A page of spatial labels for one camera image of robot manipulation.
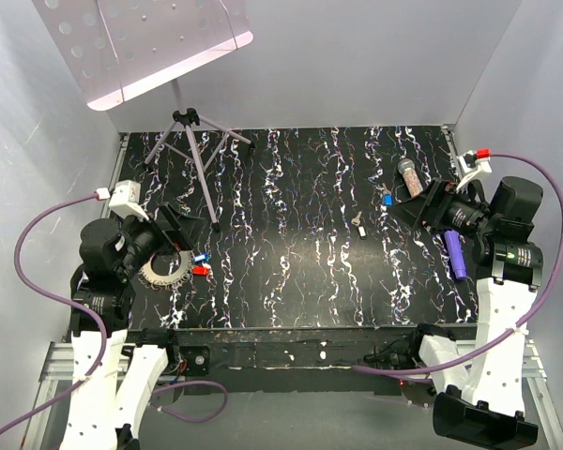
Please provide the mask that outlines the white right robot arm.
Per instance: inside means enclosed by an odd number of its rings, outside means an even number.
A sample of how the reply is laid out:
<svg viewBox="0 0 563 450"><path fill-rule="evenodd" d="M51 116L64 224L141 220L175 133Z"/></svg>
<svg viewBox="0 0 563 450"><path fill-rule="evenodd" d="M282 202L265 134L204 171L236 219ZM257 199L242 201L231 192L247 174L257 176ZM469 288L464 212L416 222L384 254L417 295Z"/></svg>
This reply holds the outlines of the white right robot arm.
<svg viewBox="0 0 563 450"><path fill-rule="evenodd" d="M522 372L526 328L518 324L541 284L543 256L529 242L542 188L524 178L503 178L490 202L433 180L419 195L389 212L416 229L456 231L473 242L479 300L474 351L450 367L455 337L437 325L421 324L411 335L405 359L416 372L432 373L436 398L434 432L485 449L522 449L536 443L539 428L525 419Z"/></svg>

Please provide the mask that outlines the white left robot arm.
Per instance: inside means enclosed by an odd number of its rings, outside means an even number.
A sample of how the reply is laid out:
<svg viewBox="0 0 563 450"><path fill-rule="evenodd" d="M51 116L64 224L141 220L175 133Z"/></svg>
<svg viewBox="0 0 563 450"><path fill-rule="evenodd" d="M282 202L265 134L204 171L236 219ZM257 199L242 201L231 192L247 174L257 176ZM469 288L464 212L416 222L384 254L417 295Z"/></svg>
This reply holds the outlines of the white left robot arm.
<svg viewBox="0 0 563 450"><path fill-rule="evenodd" d="M82 229L82 264L71 279L74 390L60 448L139 448L157 380L179 368L181 353L170 334L147 334L126 374L118 374L135 299L132 280L158 256L193 250L204 226L204 219L164 203L156 215L104 217Z"/></svg>

